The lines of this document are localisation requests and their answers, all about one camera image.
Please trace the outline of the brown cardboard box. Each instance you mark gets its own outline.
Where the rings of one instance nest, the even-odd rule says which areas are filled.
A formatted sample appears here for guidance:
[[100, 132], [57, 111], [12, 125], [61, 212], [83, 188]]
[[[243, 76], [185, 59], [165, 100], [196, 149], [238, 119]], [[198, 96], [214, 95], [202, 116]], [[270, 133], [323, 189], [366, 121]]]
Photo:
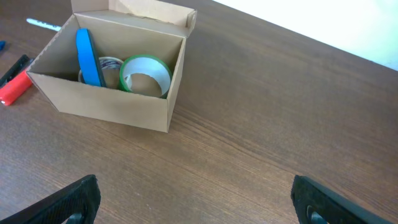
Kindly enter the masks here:
[[[72, 1], [72, 15], [27, 70], [56, 109], [89, 118], [167, 132], [182, 79], [186, 42], [197, 11], [162, 1]], [[76, 33], [87, 28], [99, 56], [124, 62], [133, 56], [162, 62], [169, 82], [123, 68], [139, 88], [115, 90], [78, 81]]]

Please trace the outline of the clear packing tape roll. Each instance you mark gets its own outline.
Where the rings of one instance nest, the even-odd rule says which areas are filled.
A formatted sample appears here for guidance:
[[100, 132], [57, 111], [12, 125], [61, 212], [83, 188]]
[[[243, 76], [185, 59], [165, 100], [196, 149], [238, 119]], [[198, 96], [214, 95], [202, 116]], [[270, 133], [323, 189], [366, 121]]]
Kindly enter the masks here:
[[[120, 82], [120, 70], [124, 62], [114, 57], [99, 57], [99, 63], [106, 82], [106, 88], [117, 89]], [[81, 70], [80, 81], [85, 83]]]

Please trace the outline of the blue ballpoint pen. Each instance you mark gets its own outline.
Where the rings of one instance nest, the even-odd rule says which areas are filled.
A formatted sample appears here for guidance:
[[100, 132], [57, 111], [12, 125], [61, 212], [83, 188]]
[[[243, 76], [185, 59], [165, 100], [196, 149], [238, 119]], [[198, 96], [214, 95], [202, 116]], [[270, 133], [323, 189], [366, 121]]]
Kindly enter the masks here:
[[5, 40], [1, 40], [0, 41], [0, 50], [2, 50], [6, 45], [6, 41]]

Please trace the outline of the white black-capped marker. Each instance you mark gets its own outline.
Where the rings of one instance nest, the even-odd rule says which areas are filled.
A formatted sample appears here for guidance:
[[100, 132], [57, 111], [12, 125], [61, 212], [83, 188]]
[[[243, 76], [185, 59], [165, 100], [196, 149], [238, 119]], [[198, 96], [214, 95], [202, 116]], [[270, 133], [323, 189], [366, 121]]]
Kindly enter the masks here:
[[56, 25], [50, 24], [48, 22], [38, 21], [38, 20], [32, 19], [32, 18], [27, 18], [26, 21], [29, 24], [32, 24], [32, 25], [35, 25], [35, 26], [38, 26], [38, 27], [42, 27], [42, 28], [45, 28], [45, 29], [54, 30], [56, 32], [58, 32], [61, 29], [60, 26], [56, 26]]

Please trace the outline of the green tape roll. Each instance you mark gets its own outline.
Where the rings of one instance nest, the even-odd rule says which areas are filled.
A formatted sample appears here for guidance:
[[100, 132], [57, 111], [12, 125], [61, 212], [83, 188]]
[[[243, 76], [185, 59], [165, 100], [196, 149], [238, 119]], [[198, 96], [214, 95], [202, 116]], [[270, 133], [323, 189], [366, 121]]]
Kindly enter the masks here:
[[122, 91], [137, 93], [133, 88], [133, 75], [144, 75], [152, 78], [160, 87], [159, 98], [166, 98], [170, 90], [172, 72], [161, 59], [153, 55], [134, 55], [121, 65], [119, 86]]

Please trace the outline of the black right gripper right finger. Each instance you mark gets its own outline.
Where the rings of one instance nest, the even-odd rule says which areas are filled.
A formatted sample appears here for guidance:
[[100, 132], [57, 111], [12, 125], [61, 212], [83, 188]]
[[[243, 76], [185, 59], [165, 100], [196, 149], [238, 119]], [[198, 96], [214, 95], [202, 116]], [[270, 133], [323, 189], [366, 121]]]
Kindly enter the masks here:
[[290, 197], [300, 224], [391, 224], [306, 176], [294, 177]]

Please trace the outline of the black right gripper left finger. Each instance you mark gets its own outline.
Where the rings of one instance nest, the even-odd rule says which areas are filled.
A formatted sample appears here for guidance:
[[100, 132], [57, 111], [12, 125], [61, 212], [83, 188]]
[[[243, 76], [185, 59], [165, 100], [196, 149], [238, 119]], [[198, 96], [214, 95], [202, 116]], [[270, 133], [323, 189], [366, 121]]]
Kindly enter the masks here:
[[1, 224], [93, 224], [100, 202], [98, 180], [90, 174], [1, 220]]

